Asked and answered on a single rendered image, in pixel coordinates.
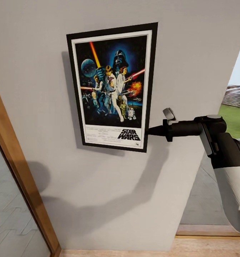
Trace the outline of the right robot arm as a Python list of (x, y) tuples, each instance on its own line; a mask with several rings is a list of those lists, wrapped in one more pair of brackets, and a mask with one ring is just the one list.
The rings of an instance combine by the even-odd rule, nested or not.
[(223, 209), (230, 224), (240, 232), (240, 142), (226, 132), (220, 115), (207, 115), (192, 121), (178, 121), (169, 107), (163, 110), (163, 125), (149, 128), (145, 134), (166, 136), (200, 136), (218, 183)]

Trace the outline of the poster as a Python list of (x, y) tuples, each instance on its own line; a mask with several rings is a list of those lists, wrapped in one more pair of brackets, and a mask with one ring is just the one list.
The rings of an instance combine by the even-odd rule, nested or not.
[(66, 34), (82, 145), (147, 152), (158, 22)]

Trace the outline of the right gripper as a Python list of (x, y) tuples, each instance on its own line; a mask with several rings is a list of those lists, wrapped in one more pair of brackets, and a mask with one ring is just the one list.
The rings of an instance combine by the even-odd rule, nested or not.
[(178, 121), (178, 123), (168, 125), (167, 119), (163, 119), (163, 125), (149, 128), (149, 131), (145, 131), (145, 134), (166, 136), (166, 140), (172, 142), (175, 136), (188, 136), (189, 125), (187, 121)]

